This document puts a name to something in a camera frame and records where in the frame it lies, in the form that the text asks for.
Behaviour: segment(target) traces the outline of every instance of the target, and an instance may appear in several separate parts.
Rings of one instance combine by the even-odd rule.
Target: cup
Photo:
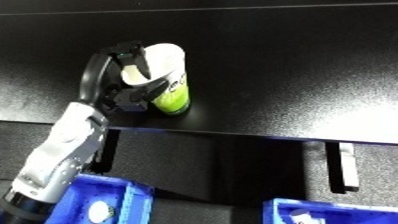
[[[185,71],[185,52],[174,44],[156,44],[145,48],[151,79],[146,79],[135,65],[125,66],[123,81],[132,87],[143,87],[160,78],[169,82],[168,88],[152,103],[168,115],[186,111],[190,105],[187,74]]]

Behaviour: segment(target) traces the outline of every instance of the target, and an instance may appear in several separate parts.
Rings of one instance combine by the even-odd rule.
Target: blue bin
[[[294,224],[290,213],[296,209],[308,210],[314,220],[326,224],[398,223],[398,208],[274,199],[264,203],[263,224]]]
[[[147,224],[153,201],[153,188],[127,180],[79,175],[57,204],[46,224],[92,224],[88,210],[96,201],[115,209],[104,224]]]

